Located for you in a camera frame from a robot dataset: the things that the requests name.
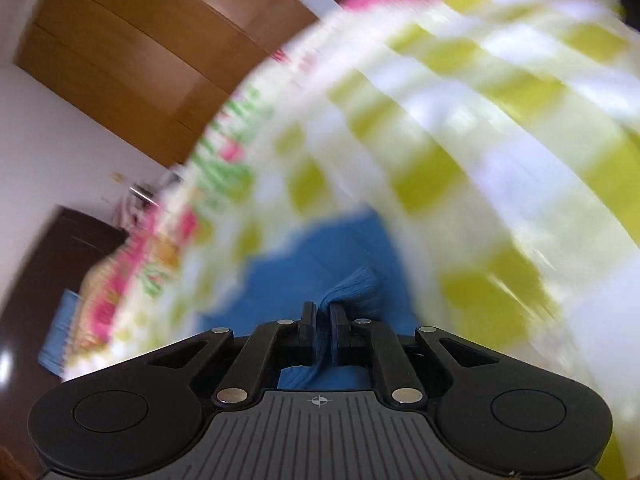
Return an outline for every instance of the crosshair symbol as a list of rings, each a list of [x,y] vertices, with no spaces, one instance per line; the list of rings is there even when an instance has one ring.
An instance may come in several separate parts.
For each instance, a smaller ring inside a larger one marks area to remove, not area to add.
[[[322,395],[318,395],[316,397],[314,397],[313,399],[309,399],[309,402],[314,403],[318,408],[320,406],[324,406],[326,403],[331,402],[329,399],[327,399],[326,397],[323,397]]]

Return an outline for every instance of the ribbed grey panel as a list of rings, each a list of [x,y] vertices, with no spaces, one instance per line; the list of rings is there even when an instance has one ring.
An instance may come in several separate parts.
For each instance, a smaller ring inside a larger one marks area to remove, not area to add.
[[[253,408],[215,416],[190,452],[136,480],[498,478],[450,452],[423,416],[390,410],[372,392],[267,392]],[[598,478],[585,470],[567,480]]]

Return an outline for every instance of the dark wooden cabinet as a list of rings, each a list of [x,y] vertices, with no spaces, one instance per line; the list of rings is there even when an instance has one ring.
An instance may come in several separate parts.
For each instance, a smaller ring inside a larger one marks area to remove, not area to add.
[[[61,208],[27,257],[0,317],[0,356],[10,364],[0,384],[0,444],[29,471],[42,466],[31,447],[27,418],[33,403],[60,379],[38,354],[63,291],[77,292],[93,264],[113,252],[124,232],[91,216]]]

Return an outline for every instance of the blue towel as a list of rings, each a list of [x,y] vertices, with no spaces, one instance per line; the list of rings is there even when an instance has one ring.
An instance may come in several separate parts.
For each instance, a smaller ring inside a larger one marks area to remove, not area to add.
[[[381,320],[396,333],[412,334],[418,324],[398,255],[378,215],[367,210],[316,226],[284,256],[254,259],[239,295],[220,314],[203,316],[201,329],[228,326],[237,336],[249,335],[261,323],[298,319],[305,301],[318,306],[320,359],[313,367],[283,370],[281,389],[369,387],[363,368],[332,364],[332,301],[343,302],[350,318]]]
[[[62,377],[65,344],[78,306],[78,295],[70,290],[62,293],[49,333],[38,354],[38,362],[51,373]]]

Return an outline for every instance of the brown wooden door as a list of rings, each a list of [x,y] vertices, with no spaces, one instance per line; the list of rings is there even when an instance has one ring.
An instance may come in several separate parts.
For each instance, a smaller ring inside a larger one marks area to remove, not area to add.
[[[315,20],[297,0],[44,0],[18,65],[166,166]]]

